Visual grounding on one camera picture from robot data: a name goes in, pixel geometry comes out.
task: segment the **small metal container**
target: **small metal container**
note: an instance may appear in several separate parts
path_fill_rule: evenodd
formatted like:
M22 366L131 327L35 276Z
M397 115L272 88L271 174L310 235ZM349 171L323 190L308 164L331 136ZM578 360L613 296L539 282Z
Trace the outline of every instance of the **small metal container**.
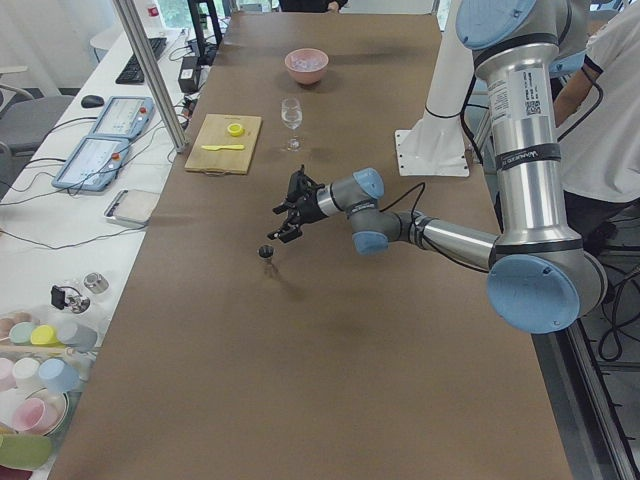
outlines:
M109 288L109 282L101 274L93 272L84 277L84 286L91 293L100 294Z

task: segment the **robotic arm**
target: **robotic arm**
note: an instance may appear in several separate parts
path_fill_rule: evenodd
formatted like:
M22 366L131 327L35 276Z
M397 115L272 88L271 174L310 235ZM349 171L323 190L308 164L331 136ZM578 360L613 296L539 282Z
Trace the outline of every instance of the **robotic arm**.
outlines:
M584 0L463 0L458 11L458 37L489 90L502 235L418 212L381 212L384 186L373 169L324 186L302 168L274 209L287 219L269 238L288 242L303 224L345 212L361 254L405 241L488 271L493 308L521 330L561 330L595 308L606 275L567 225L549 87L551 62L584 48L588 9Z

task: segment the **wine glass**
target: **wine glass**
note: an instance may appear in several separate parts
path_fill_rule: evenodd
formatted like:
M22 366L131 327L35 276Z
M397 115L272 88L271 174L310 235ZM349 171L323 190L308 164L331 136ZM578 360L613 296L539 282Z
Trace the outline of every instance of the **wine glass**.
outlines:
M297 152L300 150L300 138L296 135L296 129L302 123L300 100L294 97L282 100L281 115L284 124L293 131L291 138L287 141L286 148L292 152Z

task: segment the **blue joint cap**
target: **blue joint cap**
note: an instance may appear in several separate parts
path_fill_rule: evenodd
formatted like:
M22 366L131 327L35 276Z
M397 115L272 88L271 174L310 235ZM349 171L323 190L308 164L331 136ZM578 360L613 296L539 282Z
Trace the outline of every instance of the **blue joint cap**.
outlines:
M389 248L389 239L380 232L356 232L351 238L353 238L353 244L360 255L373 255Z
M562 330L580 313L580 298L569 277L533 255L498 260L487 277L487 295L498 315L529 333Z
M353 172L353 178L355 178L360 188L371 198L377 200L384 195L384 182L382 181L382 177L373 168L365 168L364 170Z
M463 0L456 17L458 38L471 50L489 48L520 27L535 4L536 0Z

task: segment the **white shirt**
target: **white shirt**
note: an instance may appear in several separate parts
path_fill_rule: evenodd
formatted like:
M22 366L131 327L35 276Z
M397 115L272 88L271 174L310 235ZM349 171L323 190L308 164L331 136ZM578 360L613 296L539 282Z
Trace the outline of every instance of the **white shirt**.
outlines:
M564 189L623 203L640 198L640 1L631 4L587 44L600 69L602 103L561 142ZM559 128L569 128L596 101L592 88Z

